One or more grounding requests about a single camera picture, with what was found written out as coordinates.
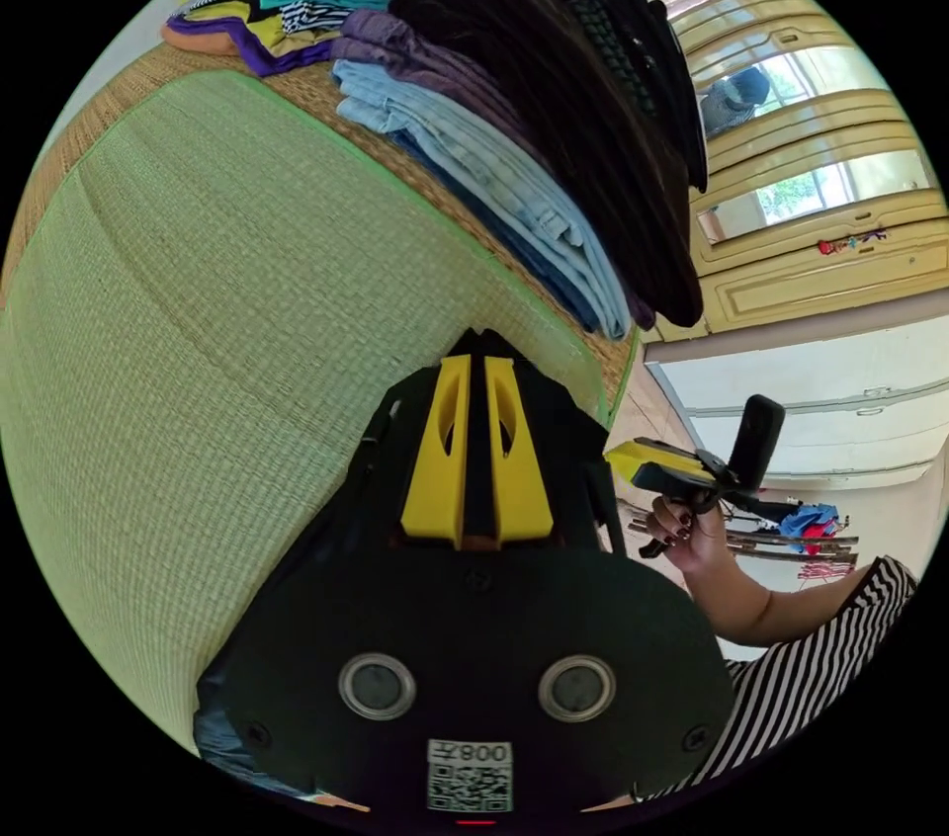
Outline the person's right hand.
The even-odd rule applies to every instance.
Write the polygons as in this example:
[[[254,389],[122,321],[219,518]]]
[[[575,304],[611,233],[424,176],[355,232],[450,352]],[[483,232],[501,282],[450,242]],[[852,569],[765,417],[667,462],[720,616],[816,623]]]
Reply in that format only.
[[[646,525],[649,536],[664,547],[665,557],[686,578],[711,572],[733,558],[718,505],[700,513],[696,507],[658,496]]]

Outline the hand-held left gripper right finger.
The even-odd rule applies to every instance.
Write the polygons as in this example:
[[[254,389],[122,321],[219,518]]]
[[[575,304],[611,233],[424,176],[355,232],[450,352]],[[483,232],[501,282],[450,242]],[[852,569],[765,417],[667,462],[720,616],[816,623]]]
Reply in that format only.
[[[500,547],[547,539],[554,518],[511,359],[484,360],[492,503]]]

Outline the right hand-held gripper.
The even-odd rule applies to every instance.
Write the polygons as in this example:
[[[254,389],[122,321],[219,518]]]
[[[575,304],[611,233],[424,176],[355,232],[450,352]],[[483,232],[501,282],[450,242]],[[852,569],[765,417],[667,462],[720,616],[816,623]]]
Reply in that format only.
[[[767,470],[766,452],[723,461],[707,451],[690,452],[663,441],[637,438],[604,452],[605,460],[625,482],[647,492],[709,511],[721,501],[778,524],[797,507],[759,497]]]

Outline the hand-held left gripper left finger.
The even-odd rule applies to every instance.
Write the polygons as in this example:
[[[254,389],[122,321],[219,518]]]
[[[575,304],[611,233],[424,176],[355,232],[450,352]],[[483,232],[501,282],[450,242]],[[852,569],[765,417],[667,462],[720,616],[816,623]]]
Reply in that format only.
[[[411,539],[463,539],[472,359],[442,360],[423,423],[400,523]]]

